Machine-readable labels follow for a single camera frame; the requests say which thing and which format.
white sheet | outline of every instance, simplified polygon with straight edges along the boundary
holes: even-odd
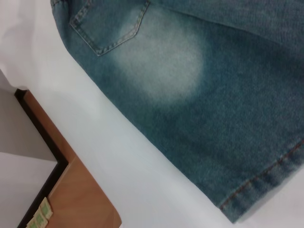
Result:
[[[303,227],[304,170],[232,225],[68,54],[49,0],[0,2],[0,68],[13,86],[31,90],[116,207],[124,228]]]

pocket stitching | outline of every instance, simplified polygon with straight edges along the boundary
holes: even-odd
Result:
[[[117,46],[121,45],[122,43],[128,41],[129,39],[133,38],[139,29],[143,16],[150,5],[149,1],[146,1],[144,7],[142,8],[139,16],[137,17],[136,24],[134,28],[129,31],[127,34],[119,38],[116,42],[105,46],[105,47],[98,47],[91,38],[82,30],[80,27],[81,20],[87,14],[89,9],[92,6],[91,0],[88,0],[86,4],[81,8],[81,10],[70,20],[70,26],[79,34],[79,36],[87,43],[87,45],[95,52],[97,56],[101,56],[106,54],[107,52],[111,51],[112,49],[116,48]]]

black edge trim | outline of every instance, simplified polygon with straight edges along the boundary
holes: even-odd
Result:
[[[17,89],[16,92],[15,92],[15,97],[17,98],[21,107],[23,108],[25,113],[28,115],[28,117],[30,118],[30,120],[32,121],[32,123],[34,124],[34,126],[36,127],[36,129],[38,130],[40,135],[42,136],[43,140],[46,142],[47,146],[49,147],[49,149],[53,153],[53,155],[56,158],[58,163],[55,166],[55,168],[53,169],[53,171],[51,172],[47,181],[45,182],[42,189],[40,190],[40,192],[38,193],[38,195],[34,199],[32,205],[29,207],[27,213],[25,214],[25,216],[23,217],[22,221],[19,223],[17,228],[26,228],[27,223],[33,218],[35,212],[37,211],[37,209],[40,205],[40,203],[42,202],[42,200],[45,197],[47,197],[50,194],[53,187],[55,186],[58,179],[60,178],[61,174],[63,173],[63,171],[66,169],[66,167],[68,165],[68,162],[65,159],[65,157],[62,155],[61,151],[58,149],[58,147],[56,146],[56,144],[54,143],[52,138],[49,136],[47,131],[44,129],[44,127],[39,122],[37,117],[34,115],[32,110],[29,108],[27,103],[24,101],[23,98],[24,98],[24,95],[25,95],[26,92],[27,92],[27,90]]]

denim jeans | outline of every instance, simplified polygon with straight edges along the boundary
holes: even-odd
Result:
[[[304,162],[303,0],[51,5],[72,57],[231,222]]]

orange stitching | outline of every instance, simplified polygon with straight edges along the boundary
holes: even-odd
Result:
[[[268,174],[275,166],[281,164],[284,159],[288,158],[293,152],[295,152],[297,149],[299,149],[300,146],[304,144],[304,140],[302,140],[300,143],[298,143],[290,152],[285,154],[282,158],[280,158],[276,163],[274,163],[272,166],[264,170],[260,175],[255,176],[254,178],[248,180],[245,182],[241,187],[239,187],[232,195],[230,195],[225,202],[219,207],[221,210],[231,201],[233,198],[235,198],[241,191],[244,190],[244,188],[247,187],[250,183],[256,181],[257,179],[263,177],[264,175]]]

